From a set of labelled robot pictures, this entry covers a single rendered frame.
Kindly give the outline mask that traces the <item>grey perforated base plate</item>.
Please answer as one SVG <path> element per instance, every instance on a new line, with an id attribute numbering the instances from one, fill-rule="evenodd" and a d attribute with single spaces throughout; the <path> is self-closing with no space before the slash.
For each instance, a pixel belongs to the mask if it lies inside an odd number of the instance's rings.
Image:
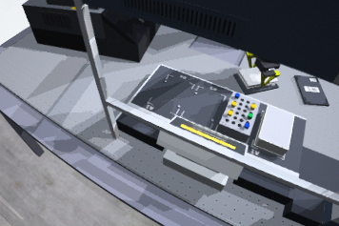
<path id="1" fill-rule="evenodd" d="M 304 226 L 285 205 L 233 184 L 218 191 L 163 165 L 162 151 L 118 130 L 112 137 L 88 54 L 37 44 L 31 31 L 0 52 L 0 85 L 95 151 L 230 226 Z"/>

